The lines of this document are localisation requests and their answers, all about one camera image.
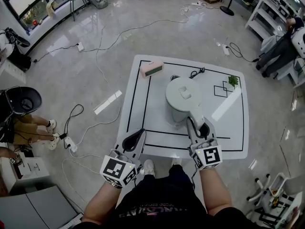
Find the floor lamp base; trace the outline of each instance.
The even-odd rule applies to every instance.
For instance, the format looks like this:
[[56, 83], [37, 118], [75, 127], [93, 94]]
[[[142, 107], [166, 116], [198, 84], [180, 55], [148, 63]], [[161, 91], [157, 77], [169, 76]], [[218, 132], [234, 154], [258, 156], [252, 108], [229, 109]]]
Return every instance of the floor lamp base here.
[[228, 15], [234, 16], [234, 12], [225, 6], [220, 6], [220, 10]]

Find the white table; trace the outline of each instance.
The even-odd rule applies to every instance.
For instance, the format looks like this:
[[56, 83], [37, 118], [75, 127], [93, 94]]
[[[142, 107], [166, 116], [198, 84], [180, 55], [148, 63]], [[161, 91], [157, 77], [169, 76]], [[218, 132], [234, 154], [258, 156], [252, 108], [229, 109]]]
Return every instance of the white table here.
[[[142, 64], [160, 59], [164, 70], [149, 78], [139, 72]], [[249, 111], [244, 75], [219, 66], [175, 58], [136, 55], [126, 90], [118, 136], [138, 128], [147, 131], [144, 154], [191, 158], [187, 147], [191, 141], [185, 126], [177, 129], [168, 123], [165, 90], [172, 75], [189, 77], [191, 72], [205, 68], [194, 77], [203, 95], [204, 116], [214, 125], [223, 159], [246, 158], [249, 141]], [[237, 76], [234, 89], [228, 83]]]

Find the white shoe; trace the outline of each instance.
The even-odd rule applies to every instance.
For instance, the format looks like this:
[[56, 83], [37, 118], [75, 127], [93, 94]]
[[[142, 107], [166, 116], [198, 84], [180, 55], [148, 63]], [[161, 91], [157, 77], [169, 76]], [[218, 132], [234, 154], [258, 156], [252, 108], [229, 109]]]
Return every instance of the white shoe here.
[[53, 141], [49, 141], [49, 150], [54, 150], [58, 144], [58, 142], [60, 141], [59, 138], [59, 133], [54, 133], [53, 134], [54, 140]]
[[181, 164], [182, 164], [182, 159], [181, 158], [173, 158], [172, 166], [181, 165]]
[[50, 122], [50, 126], [46, 127], [46, 129], [49, 134], [53, 134], [53, 130], [56, 127], [56, 120], [50, 120], [49, 122]]
[[151, 159], [147, 159], [143, 165], [144, 175], [153, 175], [154, 176], [154, 164]]

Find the glossy floor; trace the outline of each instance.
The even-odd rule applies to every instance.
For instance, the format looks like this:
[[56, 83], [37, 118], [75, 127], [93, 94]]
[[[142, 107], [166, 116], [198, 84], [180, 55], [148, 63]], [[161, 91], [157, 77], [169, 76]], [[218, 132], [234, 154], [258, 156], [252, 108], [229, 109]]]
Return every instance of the glossy floor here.
[[[102, 10], [92, 6], [85, 8], [76, 16], [75, 22], [72, 18], [67, 19], [47, 35], [30, 55], [40, 58], [53, 49], [78, 42], [82, 42], [86, 50], [94, 49], [100, 44], [104, 26], [101, 48], [107, 48], [120, 32], [128, 28], [147, 25], [156, 20], [186, 21], [180, 7], [197, 0], [109, 2], [109, 6]], [[103, 70], [109, 85], [96, 68], [96, 51], [78, 52], [73, 47], [50, 53], [27, 72], [28, 85], [36, 88], [43, 98], [43, 105], [37, 114], [56, 119], [56, 131], [63, 133], [70, 111], [76, 104], [82, 104], [84, 112], [69, 123], [69, 136], [78, 143], [87, 127], [116, 118], [120, 105], [123, 104], [133, 58], [137, 54], [181, 58], [240, 71], [245, 76], [250, 115], [248, 157], [226, 160], [217, 170], [231, 192], [234, 205], [246, 212], [249, 207], [245, 199], [255, 191], [256, 177], [263, 179], [267, 173], [274, 177], [278, 172], [289, 175], [279, 144], [288, 123], [294, 91], [288, 79], [264, 79], [255, 69], [255, 64], [236, 58], [231, 53], [228, 57], [224, 55], [218, 43], [236, 43], [248, 60], [255, 59], [260, 54], [260, 39], [244, 28], [249, 12], [236, 3], [233, 3], [232, 9], [235, 11], [233, 17], [218, 9], [190, 8], [185, 13], [188, 16], [187, 23], [161, 21], [123, 33], [110, 49], [99, 51], [97, 55], [97, 65]], [[96, 115], [94, 109], [118, 91], [122, 95]], [[118, 127], [119, 119], [90, 129], [79, 145], [77, 155], [107, 155], [116, 141]], [[289, 171], [295, 176], [302, 168], [302, 160], [299, 163], [302, 149], [293, 149], [294, 142], [289, 143], [289, 140], [287, 138], [288, 145], [282, 148], [284, 153], [289, 154]], [[34, 149], [35, 154], [45, 161], [53, 181], [68, 197], [85, 208], [85, 203], [71, 189], [62, 171], [63, 160], [73, 159], [69, 151], [64, 149], [63, 141], [53, 151], [44, 143], [35, 144]], [[156, 156], [152, 160], [155, 162], [157, 177], [166, 176], [171, 160]], [[96, 172], [99, 172], [102, 163], [98, 157], [93, 156], [78, 159], [77, 162]], [[194, 169], [192, 161], [184, 161], [183, 165], [191, 175]], [[63, 166], [71, 185], [86, 202], [104, 182], [100, 175], [70, 160], [66, 160]], [[195, 181], [196, 192], [202, 198], [198, 174]]]

